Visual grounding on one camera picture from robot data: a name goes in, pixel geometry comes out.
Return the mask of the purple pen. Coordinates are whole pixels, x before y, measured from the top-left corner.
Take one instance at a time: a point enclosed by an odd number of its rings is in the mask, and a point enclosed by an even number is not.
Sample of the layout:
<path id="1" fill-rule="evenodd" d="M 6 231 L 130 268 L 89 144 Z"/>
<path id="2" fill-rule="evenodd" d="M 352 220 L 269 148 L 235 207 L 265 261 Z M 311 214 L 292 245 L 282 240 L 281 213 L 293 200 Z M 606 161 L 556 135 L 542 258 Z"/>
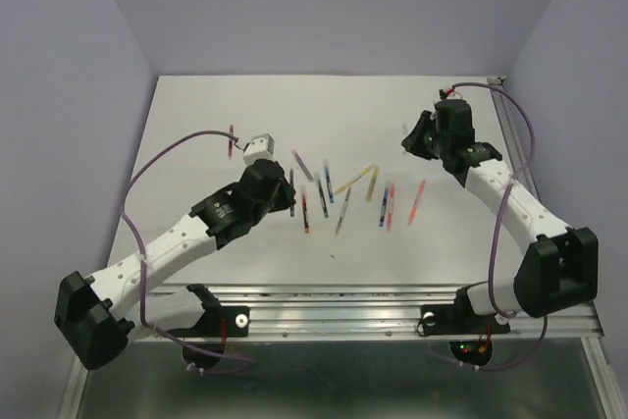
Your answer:
<path id="1" fill-rule="evenodd" d="M 289 216 L 293 218 L 295 216 L 295 188 L 294 188 L 294 171 L 290 168 L 288 171 L 288 185 L 289 185 Z"/>

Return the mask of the magenta pen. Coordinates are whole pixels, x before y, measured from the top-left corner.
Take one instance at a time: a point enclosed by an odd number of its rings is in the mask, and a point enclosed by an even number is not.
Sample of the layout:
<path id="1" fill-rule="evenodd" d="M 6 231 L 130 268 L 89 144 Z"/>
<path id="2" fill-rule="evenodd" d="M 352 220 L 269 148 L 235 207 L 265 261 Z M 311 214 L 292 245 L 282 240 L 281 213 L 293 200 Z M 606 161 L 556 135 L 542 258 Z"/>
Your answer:
<path id="1" fill-rule="evenodd" d="M 235 127 L 233 124 L 229 126 L 229 135 L 234 136 Z M 228 159 L 232 160 L 234 156 L 235 141 L 230 139 L 228 144 Z"/>

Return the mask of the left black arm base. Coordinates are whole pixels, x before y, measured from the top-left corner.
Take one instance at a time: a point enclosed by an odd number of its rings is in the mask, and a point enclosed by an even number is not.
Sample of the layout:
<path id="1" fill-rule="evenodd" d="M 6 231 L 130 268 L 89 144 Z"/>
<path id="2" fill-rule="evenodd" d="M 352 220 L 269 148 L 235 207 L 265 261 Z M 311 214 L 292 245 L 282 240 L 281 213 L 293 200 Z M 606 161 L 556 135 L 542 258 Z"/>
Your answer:
<path id="1" fill-rule="evenodd" d="M 204 375 L 228 375 L 249 370 L 254 362 L 227 353 L 227 341 L 248 336 L 250 309 L 221 303 L 206 286 L 192 284 L 183 292 L 185 319 L 166 333 L 182 348 L 186 369 Z"/>

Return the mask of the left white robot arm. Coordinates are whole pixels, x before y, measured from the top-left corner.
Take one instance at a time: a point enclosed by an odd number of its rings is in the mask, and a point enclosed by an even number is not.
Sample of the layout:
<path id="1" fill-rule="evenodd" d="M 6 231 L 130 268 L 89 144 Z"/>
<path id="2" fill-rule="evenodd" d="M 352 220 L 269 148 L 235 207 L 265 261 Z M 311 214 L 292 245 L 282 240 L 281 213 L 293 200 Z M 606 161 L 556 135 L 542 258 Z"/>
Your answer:
<path id="1" fill-rule="evenodd" d="M 225 350 L 204 350 L 188 338 L 242 338 L 248 327 L 246 306 L 224 306 L 204 284 L 157 298 L 148 307 L 148 294 L 191 263 L 246 236 L 271 213 L 286 211 L 295 190 L 281 165 L 272 159 L 248 164 L 240 179 L 200 202 L 165 233 L 135 253 L 105 269 L 83 276 L 73 271 L 58 288 L 54 324 L 80 364 L 97 370 L 116 359 L 126 347 L 156 334 L 177 342 L 183 352 L 208 356 L 211 365 Z"/>

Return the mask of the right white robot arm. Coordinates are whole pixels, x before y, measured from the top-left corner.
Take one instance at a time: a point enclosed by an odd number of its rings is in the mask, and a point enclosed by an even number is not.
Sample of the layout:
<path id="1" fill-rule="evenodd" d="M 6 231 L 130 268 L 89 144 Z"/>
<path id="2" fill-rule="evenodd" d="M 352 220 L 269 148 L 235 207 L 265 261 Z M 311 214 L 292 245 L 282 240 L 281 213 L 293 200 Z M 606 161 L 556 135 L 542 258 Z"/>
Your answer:
<path id="1" fill-rule="evenodd" d="M 401 143 L 409 154 L 438 160 L 445 171 L 482 201 L 523 254 L 516 274 L 463 288 L 451 307 L 454 325 L 473 331 L 487 315 L 523 312 L 541 318 L 598 295 L 599 240 L 555 217 L 517 179 L 501 154 L 475 138 L 470 105 L 446 99 L 421 113 Z"/>

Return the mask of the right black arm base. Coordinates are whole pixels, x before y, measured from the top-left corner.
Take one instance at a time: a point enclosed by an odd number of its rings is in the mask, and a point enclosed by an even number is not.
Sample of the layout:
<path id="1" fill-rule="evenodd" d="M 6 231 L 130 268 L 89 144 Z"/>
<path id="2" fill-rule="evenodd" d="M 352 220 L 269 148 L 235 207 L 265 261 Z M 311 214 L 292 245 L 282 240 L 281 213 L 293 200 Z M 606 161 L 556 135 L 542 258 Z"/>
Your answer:
<path id="1" fill-rule="evenodd" d="M 469 287 L 458 289 L 452 302 L 422 307 L 415 331 L 422 338 L 454 337 L 449 342 L 454 359 L 463 365 L 481 368 L 492 358 L 493 335 L 506 335 L 511 329 L 508 322 L 500 324 L 494 314 L 476 314 L 468 290 Z"/>

